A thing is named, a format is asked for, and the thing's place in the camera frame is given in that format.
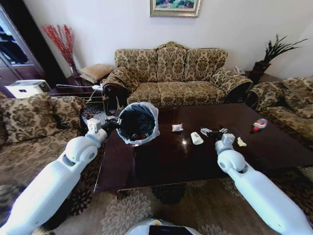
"framed painting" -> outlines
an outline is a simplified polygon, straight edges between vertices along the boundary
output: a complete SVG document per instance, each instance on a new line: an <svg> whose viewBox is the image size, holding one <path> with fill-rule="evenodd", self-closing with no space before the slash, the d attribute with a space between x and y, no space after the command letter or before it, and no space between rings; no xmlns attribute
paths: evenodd
<svg viewBox="0 0 313 235"><path fill-rule="evenodd" d="M150 16L198 17L201 0L150 0Z"/></svg>

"vase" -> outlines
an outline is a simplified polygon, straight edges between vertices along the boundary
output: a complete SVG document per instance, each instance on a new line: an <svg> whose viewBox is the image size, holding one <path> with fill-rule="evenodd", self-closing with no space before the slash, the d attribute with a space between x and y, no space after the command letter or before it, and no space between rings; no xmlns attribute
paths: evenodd
<svg viewBox="0 0 313 235"><path fill-rule="evenodd" d="M265 70L267 70L270 65L270 63L264 63L261 61L255 62L253 70L249 73L248 76L254 85L260 81L260 78L263 76Z"/></svg>
<svg viewBox="0 0 313 235"><path fill-rule="evenodd" d="M75 77L75 78L79 78L80 77L80 72L78 71L78 69L77 69L73 59L69 62L68 65L69 65L69 69L70 69L70 72L71 72L72 76Z"/></svg>

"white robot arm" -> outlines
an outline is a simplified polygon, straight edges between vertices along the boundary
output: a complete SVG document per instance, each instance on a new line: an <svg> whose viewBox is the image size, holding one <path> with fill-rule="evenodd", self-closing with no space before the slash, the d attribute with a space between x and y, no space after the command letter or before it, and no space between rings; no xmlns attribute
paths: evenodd
<svg viewBox="0 0 313 235"><path fill-rule="evenodd" d="M283 235L313 235L301 209L268 177L253 169L243 155L235 151L233 134L223 134L215 143L218 165L252 208L272 229Z"/></svg>
<svg viewBox="0 0 313 235"><path fill-rule="evenodd" d="M96 119L88 121L88 133L71 139L65 151L50 162L15 201L0 235L30 235L48 221L71 193L80 174L97 155L112 127L101 129Z"/></svg>

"coffee table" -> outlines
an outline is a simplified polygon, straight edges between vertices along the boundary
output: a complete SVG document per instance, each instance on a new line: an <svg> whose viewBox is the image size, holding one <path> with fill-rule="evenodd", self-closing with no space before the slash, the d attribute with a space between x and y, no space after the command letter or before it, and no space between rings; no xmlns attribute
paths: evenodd
<svg viewBox="0 0 313 235"><path fill-rule="evenodd" d="M217 165L215 140L200 134L200 127L241 137L247 147L234 143L255 169L264 172L313 165L313 152L304 148L272 123L260 133L250 134L251 125L261 116L245 104L181 106L159 108L160 136L135 146L125 144L113 131L107 141L95 191L117 195L133 188L177 184L225 177ZM183 123L182 133L172 133L172 124ZM193 145L190 134L204 140Z"/></svg>

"plastic bag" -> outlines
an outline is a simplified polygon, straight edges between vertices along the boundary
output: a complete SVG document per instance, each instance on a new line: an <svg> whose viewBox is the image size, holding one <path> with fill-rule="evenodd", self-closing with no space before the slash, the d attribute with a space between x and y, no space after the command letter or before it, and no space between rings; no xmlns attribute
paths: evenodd
<svg viewBox="0 0 313 235"><path fill-rule="evenodd" d="M128 105L119 115L122 119L118 135L126 144L142 144L160 135L158 130L158 109L148 102L136 102Z"/></svg>

